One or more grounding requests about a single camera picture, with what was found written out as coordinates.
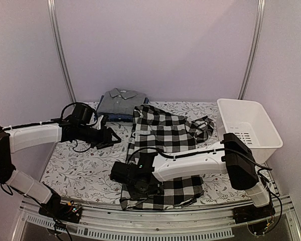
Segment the blue checkered shirt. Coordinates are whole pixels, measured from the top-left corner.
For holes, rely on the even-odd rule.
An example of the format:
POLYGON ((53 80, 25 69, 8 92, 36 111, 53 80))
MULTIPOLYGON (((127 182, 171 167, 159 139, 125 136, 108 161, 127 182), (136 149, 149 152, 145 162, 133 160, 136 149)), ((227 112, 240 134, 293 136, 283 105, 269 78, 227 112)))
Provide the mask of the blue checkered shirt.
POLYGON ((100 102, 98 103, 98 106, 96 108, 97 117, 100 117, 103 115, 104 117, 107 117, 107 120, 109 122, 132 122, 133 121, 133 115, 98 112, 99 106, 101 105, 101 102, 103 101, 103 99, 104 99, 104 95, 101 96, 100 102))

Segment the grey polo shirt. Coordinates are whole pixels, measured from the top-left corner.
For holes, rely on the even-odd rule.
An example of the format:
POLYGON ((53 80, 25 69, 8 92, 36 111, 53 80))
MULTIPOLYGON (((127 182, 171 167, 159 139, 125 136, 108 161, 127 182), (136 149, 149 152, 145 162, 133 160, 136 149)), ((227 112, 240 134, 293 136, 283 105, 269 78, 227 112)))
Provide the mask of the grey polo shirt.
POLYGON ((146 98, 146 94, 138 91, 114 88, 103 95, 97 112, 132 115, 134 108, 142 105, 146 98))

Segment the black white checkered shirt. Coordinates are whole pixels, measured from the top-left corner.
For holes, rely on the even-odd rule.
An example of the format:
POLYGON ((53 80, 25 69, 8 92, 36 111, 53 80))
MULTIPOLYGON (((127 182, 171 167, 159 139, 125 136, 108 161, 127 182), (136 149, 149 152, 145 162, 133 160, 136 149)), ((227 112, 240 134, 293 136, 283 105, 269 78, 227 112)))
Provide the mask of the black white checkered shirt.
MULTIPOLYGON (((132 123, 126 155, 129 164, 137 163, 142 153, 153 153, 156 149, 164 153, 193 150, 206 142, 214 131, 214 122, 207 116, 193 120, 148 104, 135 107, 132 123)), ((204 193, 199 175, 173 179, 165 182, 163 188, 162 195, 134 199, 123 185, 121 208, 162 211, 190 205, 204 193)))

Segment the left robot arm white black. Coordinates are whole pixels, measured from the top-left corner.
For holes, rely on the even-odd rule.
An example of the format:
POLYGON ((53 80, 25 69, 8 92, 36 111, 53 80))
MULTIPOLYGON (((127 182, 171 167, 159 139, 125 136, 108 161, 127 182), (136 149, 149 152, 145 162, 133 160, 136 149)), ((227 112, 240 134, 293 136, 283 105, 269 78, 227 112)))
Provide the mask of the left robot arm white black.
POLYGON ((15 128, 0 126, 0 184, 5 184, 34 199, 54 218, 60 218, 65 212, 60 195, 18 170, 12 164, 11 155, 43 144, 72 141, 83 141, 91 148, 103 149, 120 143, 121 138, 112 128, 99 123, 87 125, 61 119, 15 128))

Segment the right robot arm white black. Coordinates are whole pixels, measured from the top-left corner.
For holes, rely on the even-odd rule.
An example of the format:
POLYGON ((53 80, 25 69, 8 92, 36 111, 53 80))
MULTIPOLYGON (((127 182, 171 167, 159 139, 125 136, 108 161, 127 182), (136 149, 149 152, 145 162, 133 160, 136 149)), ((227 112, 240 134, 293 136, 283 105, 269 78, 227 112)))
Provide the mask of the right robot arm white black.
POLYGON ((127 169, 127 186, 138 194, 161 192, 162 183, 175 178, 201 174, 228 174, 231 186, 242 190, 252 200, 249 214, 260 219, 269 210, 269 185, 255 168, 274 153, 275 148, 261 146, 250 133, 225 133, 223 140, 208 149, 198 148, 177 153, 155 149, 142 152, 137 164, 127 169))

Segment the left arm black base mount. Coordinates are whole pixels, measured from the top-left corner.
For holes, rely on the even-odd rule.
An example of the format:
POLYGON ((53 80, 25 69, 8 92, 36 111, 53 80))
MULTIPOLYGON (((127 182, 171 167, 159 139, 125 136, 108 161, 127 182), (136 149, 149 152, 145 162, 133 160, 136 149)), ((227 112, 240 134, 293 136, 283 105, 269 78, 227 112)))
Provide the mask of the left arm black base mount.
POLYGON ((60 221, 79 223, 82 216, 82 206, 73 201, 61 203, 59 200, 50 200, 48 203, 42 204, 39 214, 60 221))

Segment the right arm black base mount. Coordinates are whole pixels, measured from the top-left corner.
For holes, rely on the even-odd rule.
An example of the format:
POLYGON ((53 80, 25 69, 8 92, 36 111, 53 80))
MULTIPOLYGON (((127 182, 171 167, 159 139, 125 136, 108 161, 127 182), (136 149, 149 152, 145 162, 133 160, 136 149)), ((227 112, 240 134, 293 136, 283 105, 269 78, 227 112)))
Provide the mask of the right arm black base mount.
POLYGON ((232 209, 233 219, 236 224, 258 220, 275 215, 275 209, 272 204, 263 207, 255 207, 253 204, 236 207, 232 209))

